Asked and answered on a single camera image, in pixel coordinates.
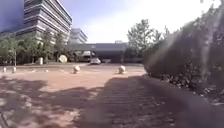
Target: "white car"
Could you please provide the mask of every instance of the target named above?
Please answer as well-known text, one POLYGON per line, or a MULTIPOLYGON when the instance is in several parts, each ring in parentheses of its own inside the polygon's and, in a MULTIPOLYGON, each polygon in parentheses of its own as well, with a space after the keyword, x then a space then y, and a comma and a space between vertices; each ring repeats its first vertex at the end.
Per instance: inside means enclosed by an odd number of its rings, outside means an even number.
POLYGON ((101 61, 100 61, 100 59, 99 58, 92 58, 91 60, 90 60, 90 64, 101 64, 101 61))

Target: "stone bollard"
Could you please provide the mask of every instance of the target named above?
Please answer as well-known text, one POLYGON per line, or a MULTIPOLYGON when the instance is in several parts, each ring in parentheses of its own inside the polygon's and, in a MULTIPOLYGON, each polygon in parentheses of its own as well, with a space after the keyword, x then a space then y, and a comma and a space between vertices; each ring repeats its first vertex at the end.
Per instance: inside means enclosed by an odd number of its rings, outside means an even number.
POLYGON ((125 66, 120 66, 120 67, 118 68, 118 73, 119 73, 119 74, 125 74, 125 71, 126 71, 125 66))
POLYGON ((79 73, 79 71, 80 71, 80 67, 79 67, 79 66, 75 66, 75 67, 73 68, 73 73, 74 73, 74 74, 79 73))
POLYGON ((16 67, 12 68, 12 73, 16 73, 16 67))
POLYGON ((3 68, 3 73, 6 73, 7 69, 6 67, 3 68))

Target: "gray building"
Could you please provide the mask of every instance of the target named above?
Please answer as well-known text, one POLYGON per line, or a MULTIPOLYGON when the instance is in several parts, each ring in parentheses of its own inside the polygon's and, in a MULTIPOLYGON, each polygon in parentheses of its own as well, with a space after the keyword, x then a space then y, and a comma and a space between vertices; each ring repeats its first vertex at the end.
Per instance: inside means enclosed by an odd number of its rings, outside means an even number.
POLYGON ((23 22, 17 35, 32 32, 41 40, 42 33, 50 29, 52 35, 61 32, 65 41, 69 40, 72 18, 58 0, 25 0, 23 22))
POLYGON ((69 38, 69 43, 85 44, 87 42, 87 36, 80 28, 72 28, 69 38))

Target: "roof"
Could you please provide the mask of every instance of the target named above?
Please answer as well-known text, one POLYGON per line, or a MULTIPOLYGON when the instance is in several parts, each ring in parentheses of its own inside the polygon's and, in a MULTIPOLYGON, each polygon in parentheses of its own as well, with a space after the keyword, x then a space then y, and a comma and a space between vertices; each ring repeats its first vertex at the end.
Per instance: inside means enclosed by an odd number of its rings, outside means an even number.
POLYGON ((68 44, 68 50, 76 51, 125 51, 127 43, 68 44))

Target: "distant building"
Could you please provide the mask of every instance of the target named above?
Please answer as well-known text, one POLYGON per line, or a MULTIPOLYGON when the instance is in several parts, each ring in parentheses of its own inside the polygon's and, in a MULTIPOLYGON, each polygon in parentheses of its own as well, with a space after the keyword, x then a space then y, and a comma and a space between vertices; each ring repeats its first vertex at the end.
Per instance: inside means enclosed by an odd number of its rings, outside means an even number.
POLYGON ((15 30, 16 35, 34 33, 41 40, 46 29, 52 36, 61 32, 64 41, 69 40, 72 18, 58 0, 24 0, 24 19, 22 29, 15 30))
POLYGON ((80 28, 72 28, 70 32, 69 43, 70 44, 85 44, 87 42, 87 36, 80 28))
POLYGON ((111 62, 122 62, 127 43, 96 43, 96 44, 68 44, 69 51, 90 51, 91 55, 100 60, 110 59, 111 62))

